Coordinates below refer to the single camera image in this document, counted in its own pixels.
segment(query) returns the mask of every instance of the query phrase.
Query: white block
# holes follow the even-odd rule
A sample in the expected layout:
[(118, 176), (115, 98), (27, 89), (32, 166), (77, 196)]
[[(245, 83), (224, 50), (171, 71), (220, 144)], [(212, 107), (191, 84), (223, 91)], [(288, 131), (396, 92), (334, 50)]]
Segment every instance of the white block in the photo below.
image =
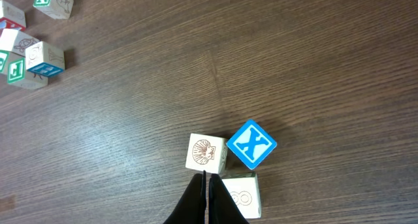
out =
[(0, 50), (25, 56), (25, 49), (39, 42), (39, 39), (15, 29), (4, 29), (0, 37)]
[(35, 0), (33, 7), (53, 19), (69, 19), (74, 0)]
[(0, 50), (0, 74), (7, 74), (8, 65), (20, 58), (23, 57), (12, 52)]
[(46, 42), (26, 48), (26, 70), (43, 76), (55, 76), (65, 70), (64, 51)]
[(259, 184), (255, 172), (224, 177), (222, 182), (244, 218), (261, 217)]
[(0, 0), (0, 29), (4, 28), (24, 31), (26, 29), (25, 12)]
[(39, 89), (48, 85), (48, 78), (26, 71), (25, 58), (21, 58), (9, 64), (7, 83), (25, 89)]
[(227, 139), (216, 136), (190, 134), (185, 167), (219, 174), (225, 169)]

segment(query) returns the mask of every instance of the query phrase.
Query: stack of blocks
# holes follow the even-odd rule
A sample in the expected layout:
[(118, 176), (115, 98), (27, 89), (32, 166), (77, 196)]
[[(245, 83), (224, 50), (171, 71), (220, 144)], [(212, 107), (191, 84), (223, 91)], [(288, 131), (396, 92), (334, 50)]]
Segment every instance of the stack of blocks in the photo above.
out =
[[(277, 143), (264, 129), (255, 121), (248, 120), (229, 140), (192, 133), (185, 167), (221, 174), (225, 170), (229, 148), (253, 170), (276, 146)], [(261, 217), (261, 198), (255, 172), (224, 176), (222, 181), (244, 218)]]
[[(34, 0), (33, 6), (53, 19), (68, 19), (73, 0)], [(48, 77), (65, 70), (64, 52), (23, 33), (25, 12), (0, 0), (0, 74), (25, 89), (48, 85)]]

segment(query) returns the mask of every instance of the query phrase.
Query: red block face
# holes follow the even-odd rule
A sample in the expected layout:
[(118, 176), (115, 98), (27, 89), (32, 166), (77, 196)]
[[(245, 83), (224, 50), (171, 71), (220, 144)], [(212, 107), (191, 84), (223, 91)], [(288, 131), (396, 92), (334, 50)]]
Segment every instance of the red block face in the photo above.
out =
[(18, 31), (25, 31), (25, 27), (13, 22), (7, 18), (0, 18), (0, 30), (7, 29), (17, 29)]

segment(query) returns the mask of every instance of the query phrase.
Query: wooden table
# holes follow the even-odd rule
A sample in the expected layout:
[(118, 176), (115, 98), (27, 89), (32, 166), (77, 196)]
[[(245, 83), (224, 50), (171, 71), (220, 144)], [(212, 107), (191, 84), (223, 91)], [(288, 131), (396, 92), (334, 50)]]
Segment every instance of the wooden table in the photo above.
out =
[(189, 134), (249, 118), (279, 143), (250, 223), (418, 223), (418, 0), (7, 1), (67, 70), (1, 77), (0, 223), (162, 223)]

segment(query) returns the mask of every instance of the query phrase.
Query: blue block face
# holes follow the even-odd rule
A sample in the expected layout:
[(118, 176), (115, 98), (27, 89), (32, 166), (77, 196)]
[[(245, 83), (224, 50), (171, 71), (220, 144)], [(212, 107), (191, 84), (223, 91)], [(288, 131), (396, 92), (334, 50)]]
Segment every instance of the blue block face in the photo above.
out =
[(35, 73), (35, 74), (40, 74), (46, 77), (53, 77), (63, 72), (64, 70), (59, 67), (47, 64), (47, 63), (41, 63), (39, 65), (36, 65), (30, 68), (28, 71)]
[(255, 121), (248, 120), (227, 146), (249, 169), (255, 169), (276, 148), (277, 142)]

